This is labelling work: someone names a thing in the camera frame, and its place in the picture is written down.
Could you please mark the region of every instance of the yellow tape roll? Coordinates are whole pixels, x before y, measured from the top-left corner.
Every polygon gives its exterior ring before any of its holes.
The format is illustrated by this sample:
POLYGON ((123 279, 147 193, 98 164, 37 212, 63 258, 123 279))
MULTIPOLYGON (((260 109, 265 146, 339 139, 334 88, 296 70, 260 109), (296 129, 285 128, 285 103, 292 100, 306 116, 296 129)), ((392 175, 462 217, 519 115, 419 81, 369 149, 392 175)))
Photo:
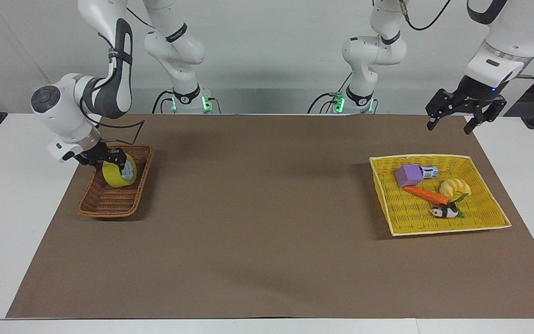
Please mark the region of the yellow tape roll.
POLYGON ((128 154, 127 163, 125 163, 123 171, 126 174, 125 177, 123 177, 119 171, 119 167, 114 163, 105 161, 102 164, 102 175, 104 175, 104 180, 106 180, 110 186, 114 186, 114 188, 129 186, 137 180, 137 165, 133 158, 128 154))

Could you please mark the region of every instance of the brown wicker basket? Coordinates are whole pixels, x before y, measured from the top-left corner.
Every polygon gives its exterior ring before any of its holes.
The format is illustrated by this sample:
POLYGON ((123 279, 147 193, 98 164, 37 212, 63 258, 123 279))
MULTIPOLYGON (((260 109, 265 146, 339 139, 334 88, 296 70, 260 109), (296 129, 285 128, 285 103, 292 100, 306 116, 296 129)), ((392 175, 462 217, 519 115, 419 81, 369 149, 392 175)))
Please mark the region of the brown wicker basket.
POLYGON ((134 214, 150 171, 154 150, 148 145, 114 146, 133 157, 137 165, 137 180, 130 186, 113 188, 104 180, 102 170, 96 170, 78 204, 78 213, 94 218, 120 218, 134 214))

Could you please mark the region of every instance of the small bottle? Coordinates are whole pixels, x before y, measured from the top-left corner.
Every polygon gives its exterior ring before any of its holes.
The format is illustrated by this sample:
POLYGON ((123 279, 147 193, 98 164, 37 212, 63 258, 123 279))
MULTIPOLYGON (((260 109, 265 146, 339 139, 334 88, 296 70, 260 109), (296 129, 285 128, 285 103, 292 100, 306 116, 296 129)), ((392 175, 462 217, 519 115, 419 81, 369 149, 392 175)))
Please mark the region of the small bottle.
POLYGON ((438 177, 438 167, 436 166, 420 166, 421 175, 424 179, 433 179, 438 177))

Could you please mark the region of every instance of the orange carrot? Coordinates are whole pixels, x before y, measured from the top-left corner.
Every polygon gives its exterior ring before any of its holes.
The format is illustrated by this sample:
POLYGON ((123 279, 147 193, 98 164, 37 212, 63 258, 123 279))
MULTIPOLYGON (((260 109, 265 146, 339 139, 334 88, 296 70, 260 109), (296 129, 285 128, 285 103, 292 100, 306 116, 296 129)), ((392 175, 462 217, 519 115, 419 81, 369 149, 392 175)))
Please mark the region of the orange carrot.
POLYGON ((407 192, 410 192, 413 195, 426 199, 427 201, 430 201, 437 205, 446 205, 447 203, 449 203, 450 198, 446 197, 445 195, 429 192, 428 190, 418 188, 417 186, 404 186, 403 189, 407 190, 407 192))

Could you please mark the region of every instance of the wicker basket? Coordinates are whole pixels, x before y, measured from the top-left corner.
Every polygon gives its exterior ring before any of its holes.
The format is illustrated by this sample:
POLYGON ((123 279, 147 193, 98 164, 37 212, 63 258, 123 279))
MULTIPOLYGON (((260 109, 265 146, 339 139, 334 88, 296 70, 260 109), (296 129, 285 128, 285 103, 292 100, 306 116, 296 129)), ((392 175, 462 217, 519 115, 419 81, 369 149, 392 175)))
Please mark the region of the wicker basket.
POLYGON ((410 154, 370 158, 376 193, 393 236, 492 230, 510 227, 510 221, 479 175, 468 156, 446 154, 410 154), (432 216, 432 203, 412 195, 397 184, 394 172, 402 165, 435 165, 436 179, 423 180, 419 188, 438 192, 447 178, 460 178, 471 186, 471 195, 458 203, 464 218, 432 216))
POLYGON ((144 184, 150 171, 154 150, 148 145, 115 146, 132 156, 137 165, 137 180, 130 186, 113 188, 104 180, 101 170, 96 170, 89 180, 78 205, 78 213, 95 218, 119 218, 134 214, 140 204, 144 184))

